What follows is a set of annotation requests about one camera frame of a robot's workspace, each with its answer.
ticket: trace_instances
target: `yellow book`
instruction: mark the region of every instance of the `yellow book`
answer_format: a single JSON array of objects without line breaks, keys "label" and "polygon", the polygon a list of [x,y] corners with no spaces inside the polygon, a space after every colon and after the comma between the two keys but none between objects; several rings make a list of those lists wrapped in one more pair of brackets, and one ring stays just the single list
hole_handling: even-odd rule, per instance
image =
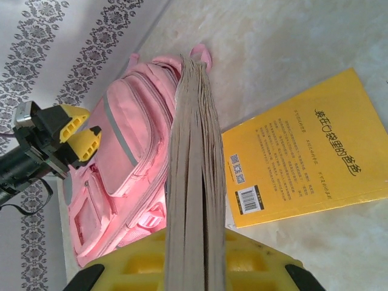
[{"label": "yellow book", "polygon": [[388,196],[388,135],[354,69],[222,139],[237,227]]}]

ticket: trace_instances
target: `backpack handle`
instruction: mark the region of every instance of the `backpack handle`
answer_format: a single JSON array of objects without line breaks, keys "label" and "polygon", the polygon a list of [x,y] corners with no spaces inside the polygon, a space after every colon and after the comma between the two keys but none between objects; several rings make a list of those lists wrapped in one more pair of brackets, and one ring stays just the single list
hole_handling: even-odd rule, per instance
[{"label": "backpack handle", "polygon": [[201,61],[206,63],[206,72],[209,73],[212,68],[212,57],[210,56],[209,50],[204,44],[197,44],[194,46],[190,52],[190,56],[193,56],[197,53],[201,54]]}]

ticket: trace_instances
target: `stack of paper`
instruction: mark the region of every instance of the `stack of paper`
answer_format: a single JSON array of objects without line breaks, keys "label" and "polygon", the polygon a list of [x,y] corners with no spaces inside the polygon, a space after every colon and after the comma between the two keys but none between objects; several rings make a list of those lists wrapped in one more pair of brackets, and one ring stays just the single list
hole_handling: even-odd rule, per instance
[{"label": "stack of paper", "polygon": [[225,290],[224,155],[206,65],[183,59],[170,143],[165,290]]}]

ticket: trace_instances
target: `reflective strip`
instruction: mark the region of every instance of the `reflective strip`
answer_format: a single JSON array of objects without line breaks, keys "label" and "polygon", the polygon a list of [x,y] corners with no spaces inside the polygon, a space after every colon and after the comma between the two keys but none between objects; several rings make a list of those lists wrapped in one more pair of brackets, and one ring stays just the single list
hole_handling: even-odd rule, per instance
[{"label": "reflective strip", "polygon": [[117,137],[117,140],[119,141],[120,145],[121,145],[121,148],[124,150],[125,154],[127,155],[128,159],[130,160],[132,166],[136,167],[136,165],[138,164],[137,160],[135,159],[135,157],[133,156],[133,153],[131,151],[131,149],[129,148],[127,142],[125,141],[116,121],[115,121],[115,118],[113,117],[113,113],[109,107],[109,102],[108,102],[108,97],[107,95],[105,94],[104,97],[102,97],[103,100],[104,100],[104,110],[105,110],[105,114],[107,115],[108,117],[108,120],[109,120],[109,123],[113,129],[113,132],[115,133],[116,137]]},{"label": "reflective strip", "polygon": [[63,192],[65,196],[65,203],[67,206],[70,205],[72,202],[72,196],[73,196],[73,181],[72,176],[70,173],[67,174],[67,177],[65,180],[63,180]]}]

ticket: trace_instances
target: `black wire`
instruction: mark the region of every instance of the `black wire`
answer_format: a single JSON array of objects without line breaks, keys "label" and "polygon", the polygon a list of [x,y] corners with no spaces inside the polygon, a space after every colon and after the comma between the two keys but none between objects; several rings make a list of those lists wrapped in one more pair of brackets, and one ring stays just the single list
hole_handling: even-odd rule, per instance
[{"label": "black wire", "polygon": [[1,133],[0,132],[0,138],[15,138],[15,135],[13,133]]}]

